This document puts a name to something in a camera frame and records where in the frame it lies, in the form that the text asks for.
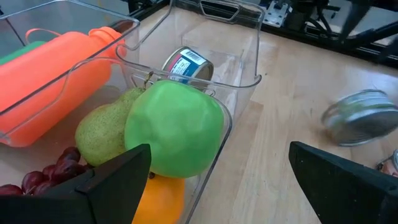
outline pear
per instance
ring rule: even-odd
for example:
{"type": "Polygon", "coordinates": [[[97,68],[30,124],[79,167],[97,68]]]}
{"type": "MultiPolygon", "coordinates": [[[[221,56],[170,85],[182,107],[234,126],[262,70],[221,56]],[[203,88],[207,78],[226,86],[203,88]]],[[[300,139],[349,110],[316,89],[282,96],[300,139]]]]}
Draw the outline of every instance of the pear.
{"type": "Polygon", "coordinates": [[[133,88],[114,103],[97,107],[79,123],[76,146],[87,163],[99,166],[124,153],[124,125],[131,106],[144,90],[133,88]]]}

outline metal tin lid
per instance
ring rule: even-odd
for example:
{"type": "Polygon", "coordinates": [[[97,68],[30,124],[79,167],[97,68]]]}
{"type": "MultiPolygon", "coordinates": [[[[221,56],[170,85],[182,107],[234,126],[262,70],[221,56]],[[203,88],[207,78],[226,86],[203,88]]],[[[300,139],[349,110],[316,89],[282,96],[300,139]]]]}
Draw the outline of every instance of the metal tin lid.
{"type": "Polygon", "coordinates": [[[364,90],[331,105],[322,122],[341,146],[383,137],[398,127],[398,107],[380,90],[364,90]]]}

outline cable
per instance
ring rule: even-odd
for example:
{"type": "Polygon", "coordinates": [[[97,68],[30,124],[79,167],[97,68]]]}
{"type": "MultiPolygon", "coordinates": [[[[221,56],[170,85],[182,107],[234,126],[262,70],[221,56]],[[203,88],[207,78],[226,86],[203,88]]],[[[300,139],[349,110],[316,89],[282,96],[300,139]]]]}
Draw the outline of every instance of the cable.
{"type": "Polygon", "coordinates": [[[321,24],[319,24],[319,22],[317,22],[315,19],[309,18],[308,22],[311,23],[312,25],[314,25],[318,30],[320,30],[321,32],[323,32],[323,34],[325,34],[326,36],[330,37],[330,34],[325,30],[325,28],[323,28],[323,26],[321,26],[321,24]]]}
{"type": "Polygon", "coordinates": [[[319,18],[321,19],[321,21],[323,22],[323,25],[325,25],[325,27],[326,27],[327,32],[329,33],[328,36],[330,36],[332,34],[332,31],[331,31],[328,21],[325,19],[325,16],[323,16],[322,9],[320,6],[317,6],[317,12],[318,12],[319,18]]]}

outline can label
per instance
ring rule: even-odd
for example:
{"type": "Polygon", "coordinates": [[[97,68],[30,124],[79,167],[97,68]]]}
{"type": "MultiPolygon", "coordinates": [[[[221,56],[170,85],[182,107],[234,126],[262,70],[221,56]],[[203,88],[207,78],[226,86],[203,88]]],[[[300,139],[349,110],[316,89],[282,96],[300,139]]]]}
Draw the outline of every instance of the can label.
{"type": "MultiPolygon", "coordinates": [[[[200,65],[205,62],[206,60],[195,52],[189,49],[184,49],[175,55],[167,70],[171,73],[192,77],[192,75],[199,69],[200,65]]],[[[170,79],[179,81],[181,78],[170,77],[170,79]]],[[[188,80],[183,79],[181,82],[187,84],[188,80]]]]}

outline orange water bottle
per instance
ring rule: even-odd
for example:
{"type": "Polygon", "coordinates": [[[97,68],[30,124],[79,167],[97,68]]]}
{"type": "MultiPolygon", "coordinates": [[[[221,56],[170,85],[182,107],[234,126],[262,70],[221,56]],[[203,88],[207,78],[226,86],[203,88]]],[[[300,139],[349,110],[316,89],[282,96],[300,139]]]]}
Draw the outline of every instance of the orange water bottle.
{"type": "MultiPolygon", "coordinates": [[[[120,36],[109,27],[88,35],[67,32],[0,65],[0,142],[32,144],[103,86],[111,75],[110,60],[94,60],[66,74],[120,36]]],[[[115,48],[98,56],[116,57],[115,48]]]]}

